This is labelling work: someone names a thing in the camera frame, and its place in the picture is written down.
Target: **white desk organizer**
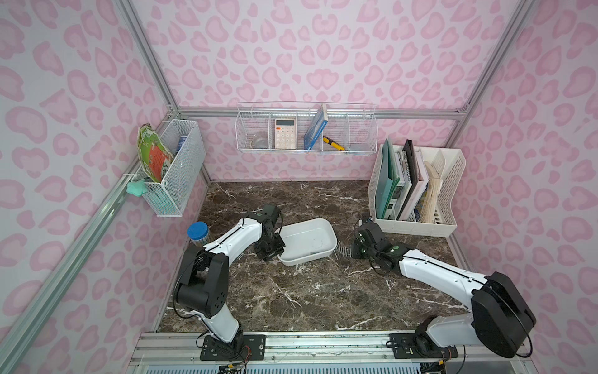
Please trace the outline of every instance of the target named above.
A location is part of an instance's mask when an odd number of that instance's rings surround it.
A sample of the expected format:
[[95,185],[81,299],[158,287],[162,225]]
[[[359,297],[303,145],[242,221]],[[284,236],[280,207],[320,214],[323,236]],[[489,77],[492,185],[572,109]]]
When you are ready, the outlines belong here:
[[[394,152],[402,150],[402,145],[393,145],[393,150]],[[457,190],[461,175],[465,170],[465,157],[461,150],[452,148],[415,147],[415,150],[421,150],[424,161],[430,163],[432,163],[438,152],[442,152],[444,156],[444,167],[442,170],[437,170],[440,178],[443,180],[443,185],[440,189],[438,203],[435,209],[436,223],[415,222],[413,212],[409,216],[409,221],[397,221],[396,215],[398,212],[393,212],[391,218],[395,219],[378,220],[374,218],[374,222],[380,226],[380,229],[383,232],[448,238],[448,236],[457,228],[457,222],[454,219],[453,211],[451,209],[451,201]],[[378,149],[374,171],[368,187],[370,215],[372,217],[376,217],[376,188],[378,187],[378,180],[380,178],[381,165],[382,146]]]
[[[143,194],[143,197],[158,217],[181,217],[183,215],[199,170],[202,168],[203,160],[206,158],[202,134],[195,121],[170,121],[160,135],[160,139],[166,148],[174,154],[181,136],[186,136],[187,140],[176,154],[162,182],[145,183],[148,191]],[[140,177],[145,177],[143,170],[141,168],[139,170]]]
[[[371,104],[325,103],[328,108],[328,124],[323,135],[342,145],[346,150],[339,151],[324,143],[322,138],[310,151],[304,149],[303,136],[312,123],[322,103],[313,102],[245,102],[237,104],[239,114],[235,122],[237,148],[246,153],[343,153],[372,154],[376,152],[378,125]],[[274,120],[294,118],[296,120],[296,149],[277,150],[274,148]],[[257,136],[268,137],[268,149],[252,147]]]

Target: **green folder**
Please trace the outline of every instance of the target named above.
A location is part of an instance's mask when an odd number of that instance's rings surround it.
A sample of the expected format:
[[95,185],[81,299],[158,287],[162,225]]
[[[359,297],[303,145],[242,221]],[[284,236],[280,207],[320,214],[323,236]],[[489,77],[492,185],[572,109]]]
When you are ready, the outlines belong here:
[[380,178],[378,179],[378,187],[376,187],[376,219],[381,220],[386,212],[386,203],[388,196],[390,196],[390,188],[392,187],[392,179],[389,178],[389,157],[388,157],[389,141],[388,139],[382,146],[382,165],[380,167]]
[[402,187],[405,185],[405,181],[403,176],[401,175],[401,171],[399,170],[399,166],[396,162],[397,157],[395,156],[397,156],[398,154],[396,154],[394,147],[392,146],[392,141],[390,140],[390,138],[388,138],[386,142],[388,143],[388,159],[390,160],[390,162],[388,163],[388,173],[389,178],[392,179],[390,193],[386,198],[386,208],[388,208],[388,206],[390,205],[390,200],[392,198],[398,198],[398,195],[400,194]]
[[382,146],[382,166],[376,190],[376,219],[383,219],[393,196],[398,195],[405,181],[396,163],[390,138]]

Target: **blue container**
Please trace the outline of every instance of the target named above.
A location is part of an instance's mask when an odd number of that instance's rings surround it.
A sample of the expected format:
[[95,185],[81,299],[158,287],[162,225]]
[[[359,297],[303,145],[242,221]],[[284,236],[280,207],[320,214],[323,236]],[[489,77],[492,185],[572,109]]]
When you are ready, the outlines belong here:
[[175,153],[179,153],[179,151],[183,147],[183,144],[185,144],[185,140],[187,140],[187,137],[184,136],[184,135],[179,138],[179,145],[176,146],[176,152]]
[[202,247],[212,242],[210,240],[210,230],[205,222],[195,222],[189,226],[187,229],[187,235],[193,244],[197,245],[198,247]]

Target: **pink leopard print wall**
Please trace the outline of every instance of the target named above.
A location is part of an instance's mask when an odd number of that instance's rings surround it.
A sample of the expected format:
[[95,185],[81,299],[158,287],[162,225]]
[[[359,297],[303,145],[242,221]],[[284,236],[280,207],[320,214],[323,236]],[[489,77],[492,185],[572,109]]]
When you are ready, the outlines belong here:
[[198,178],[180,218],[129,196],[15,373],[124,372],[161,313],[206,192]]
[[[207,156],[204,166],[212,180],[369,180],[376,154],[252,154],[237,150],[234,118],[198,119]],[[454,121],[379,120],[378,143],[410,138],[423,147],[440,147]]]
[[110,0],[0,4],[0,340],[163,118],[141,61]]
[[523,293],[540,373],[598,365],[597,19],[596,1],[542,1],[458,143],[457,238]]
[[460,108],[516,0],[133,1],[182,106]]

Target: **glass jar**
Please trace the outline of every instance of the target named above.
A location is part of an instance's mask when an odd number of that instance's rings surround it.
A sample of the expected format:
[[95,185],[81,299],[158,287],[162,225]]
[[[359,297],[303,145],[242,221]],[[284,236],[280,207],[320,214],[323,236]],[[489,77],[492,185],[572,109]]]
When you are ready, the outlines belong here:
[[197,247],[211,243],[210,230],[205,222],[195,222],[187,229],[187,235]]

